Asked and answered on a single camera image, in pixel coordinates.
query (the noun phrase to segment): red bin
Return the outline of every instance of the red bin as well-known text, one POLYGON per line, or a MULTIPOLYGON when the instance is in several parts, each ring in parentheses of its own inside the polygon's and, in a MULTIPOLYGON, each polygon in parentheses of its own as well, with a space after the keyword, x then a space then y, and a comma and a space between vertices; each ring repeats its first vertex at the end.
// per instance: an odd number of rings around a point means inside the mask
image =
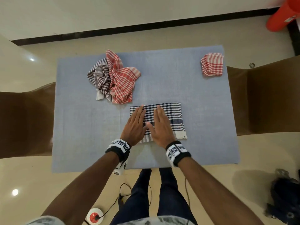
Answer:
POLYGON ((279 31, 298 16, 300 16, 300 0, 286 0, 279 10, 269 18, 267 29, 279 31))

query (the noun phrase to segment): person's right hand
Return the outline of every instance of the person's right hand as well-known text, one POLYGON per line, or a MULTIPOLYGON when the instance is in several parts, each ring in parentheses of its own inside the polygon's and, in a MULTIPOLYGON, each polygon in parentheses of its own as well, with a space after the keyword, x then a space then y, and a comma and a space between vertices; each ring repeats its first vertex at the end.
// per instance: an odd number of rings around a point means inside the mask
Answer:
POLYGON ((157 105, 157 109, 153 110, 154 126, 150 122, 146 123, 147 128, 151 132, 151 136, 155 143, 166 148, 169 143, 175 141, 175 136, 172 131, 170 120, 165 114, 165 111, 157 105))

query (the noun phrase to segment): black and white checkered cloth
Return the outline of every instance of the black and white checkered cloth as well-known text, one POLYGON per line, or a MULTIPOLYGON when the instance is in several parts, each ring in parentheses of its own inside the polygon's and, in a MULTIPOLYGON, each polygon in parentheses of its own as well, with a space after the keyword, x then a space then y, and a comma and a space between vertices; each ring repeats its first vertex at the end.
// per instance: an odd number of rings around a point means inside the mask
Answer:
MULTIPOLYGON (((153 109, 160 105, 161 108, 165 111, 165 114, 169 118, 171 122, 171 127, 174 133, 175 138, 177 139, 187 139, 185 127, 183 125, 182 114, 181 114, 181 103, 180 102, 170 102, 170 103, 160 103, 160 104, 152 104, 144 106, 146 109, 144 125, 145 123, 151 122, 154 126, 154 115, 153 109)), ((130 107, 130 116, 135 111, 135 109, 139 106, 131 106, 130 107)), ((144 138, 140 141, 140 143, 153 141, 150 131, 147 130, 144 138)))
POLYGON ((110 75, 107 64, 107 59, 101 59, 88 72, 89 81, 96 87, 96 100, 104 99, 105 97, 111 102, 110 94, 110 75))

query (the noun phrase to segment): dark blue pants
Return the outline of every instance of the dark blue pants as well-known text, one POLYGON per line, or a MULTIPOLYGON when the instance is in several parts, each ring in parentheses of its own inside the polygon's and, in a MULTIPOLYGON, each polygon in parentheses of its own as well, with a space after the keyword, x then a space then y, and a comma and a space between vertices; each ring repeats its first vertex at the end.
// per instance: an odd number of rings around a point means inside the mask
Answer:
MULTIPOLYGON (((186 200, 178 191, 177 181, 172 168, 160 168, 159 172, 161 187, 157 215, 179 216, 197 225, 186 200)), ((150 175, 151 169, 143 169, 141 171, 137 182, 132 188, 131 196, 115 215, 110 225, 149 217, 148 184, 150 175)))

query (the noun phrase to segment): shirt sleeve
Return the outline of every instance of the shirt sleeve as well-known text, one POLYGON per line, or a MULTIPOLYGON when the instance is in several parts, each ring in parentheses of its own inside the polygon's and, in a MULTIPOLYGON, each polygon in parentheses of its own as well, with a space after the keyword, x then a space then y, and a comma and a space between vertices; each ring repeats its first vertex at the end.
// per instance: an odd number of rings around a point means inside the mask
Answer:
POLYGON ((65 223, 54 216, 46 215, 36 218, 25 225, 65 225, 65 223))

